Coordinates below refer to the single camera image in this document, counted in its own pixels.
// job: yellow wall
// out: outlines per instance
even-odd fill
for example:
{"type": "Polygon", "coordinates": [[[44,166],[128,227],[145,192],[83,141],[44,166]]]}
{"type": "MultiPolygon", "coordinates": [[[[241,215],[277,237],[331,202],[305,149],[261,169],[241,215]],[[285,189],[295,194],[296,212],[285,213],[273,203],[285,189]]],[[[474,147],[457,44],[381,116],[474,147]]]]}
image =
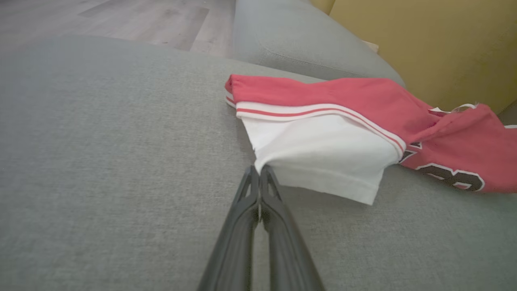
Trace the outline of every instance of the yellow wall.
{"type": "Polygon", "coordinates": [[[334,5],[334,0],[311,0],[311,2],[312,5],[327,14],[330,13],[332,5],[334,5]]]}
{"type": "Polygon", "coordinates": [[[516,0],[336,0],[330,16],[379,45],[416,97],[444,110],[517,99],[516,0]]]}

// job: couch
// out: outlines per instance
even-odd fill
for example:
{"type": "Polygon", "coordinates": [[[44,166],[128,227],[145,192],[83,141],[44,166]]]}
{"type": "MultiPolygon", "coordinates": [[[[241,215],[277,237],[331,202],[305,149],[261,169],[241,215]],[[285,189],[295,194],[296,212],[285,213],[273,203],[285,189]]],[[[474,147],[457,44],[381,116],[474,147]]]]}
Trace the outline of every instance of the couch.
{"type": "Polygon", "coordinates": [[[308,0],[238,0],[233,58],[323,80],[399,74],[308,0]]]}
{"type": "MultiPolygon", "coordinates": [[[[254,156],[232,73],[309,76],[126,40],[1,60],[0,289],[194,290],[254,156]]],[[[517,196],[400,166],[373,206],[282,187],[327,290],[513,290],[517,196]]],[[[255,233],[253,289],[268,290],[255,233]]]]}

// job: fabric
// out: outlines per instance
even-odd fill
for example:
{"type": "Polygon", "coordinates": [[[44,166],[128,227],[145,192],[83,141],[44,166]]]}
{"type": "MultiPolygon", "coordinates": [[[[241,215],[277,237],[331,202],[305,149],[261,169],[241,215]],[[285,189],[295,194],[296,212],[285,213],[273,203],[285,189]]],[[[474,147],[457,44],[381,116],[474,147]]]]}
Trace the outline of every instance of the fabric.
{"type": "Polygon", "coordinates": [[[382,137],[338,115],[288,122],[240,118],[255,151],[256,169],[269,164],[282,185],[371,205],[384,168],[400,159],[382,137]]]}
{"type": "MultiPolygon", "coordinates": [[[[231,73],[321,80],[67,36],[0,59],[0,290],[195,290],[255,159],[231,73]]],[[[512,290],[517,196],[388,167],[375,204],[282,187],[328,291],[512,290]]],[[[253,290],[269,280],[255,233],[253,290]]]]}
{"type": "Polygon", "coordinates": [[[237,1],[232,40],[233,58],[247,63],[324,80],[389,78],[404,86],[365,43],[304,1],[237,1]]]}
{"type": "Polygon", "coordinates": [[[517,130],[486,105],[432,109],[389,79],[231,75],[225,87],[255,166],[282,169],[280,183],[371,204],[379,173],[400,162],[465,190],[517,192],[517,130]]]}

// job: striped trim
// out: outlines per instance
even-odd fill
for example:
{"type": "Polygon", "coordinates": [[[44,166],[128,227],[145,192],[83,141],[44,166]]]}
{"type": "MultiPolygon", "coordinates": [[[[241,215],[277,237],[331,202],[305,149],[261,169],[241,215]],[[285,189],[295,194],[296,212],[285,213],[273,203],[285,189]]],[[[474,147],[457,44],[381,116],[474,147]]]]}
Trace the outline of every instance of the striped trim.
{"type": "MultiPolygon", "coordinates": [[[[226,97],[226,102],[234,106],[234,101],[226,97]]],[[[337,114],[349,118],[379,135],[395,147],[399,158],[402,158],[406,143],[396,134],[391,133],[373,123],[360,113],[337,104],[314,104],[307,106],[277,106],[254,102],[239,102],[236,104],[237,117],[249,117],[271,121],[292,121],[302,118],[315,117],[325,114],[337,114]]]]}
{"type": "Polygon", "coordinates": [[[230,97],[226,97],[225,99],[226,103],[230,106],[232,106],[233,108],[235,108],[235,102],[233,101],[233,99],[231,99],[230,97]]]}

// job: jersey number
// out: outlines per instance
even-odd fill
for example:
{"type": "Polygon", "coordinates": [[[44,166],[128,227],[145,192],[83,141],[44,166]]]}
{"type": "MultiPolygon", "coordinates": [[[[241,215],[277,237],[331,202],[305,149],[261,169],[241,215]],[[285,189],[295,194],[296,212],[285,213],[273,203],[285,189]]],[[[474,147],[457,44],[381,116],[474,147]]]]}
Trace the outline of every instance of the jersey number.
{"type": "Polygon", "coordinates": [[[483,179],[476,173],[462,170],[453,171],[451,168],[435,163],[417,167],[416,170],[467,191],[479,191],[484,187],[483,179]]]}

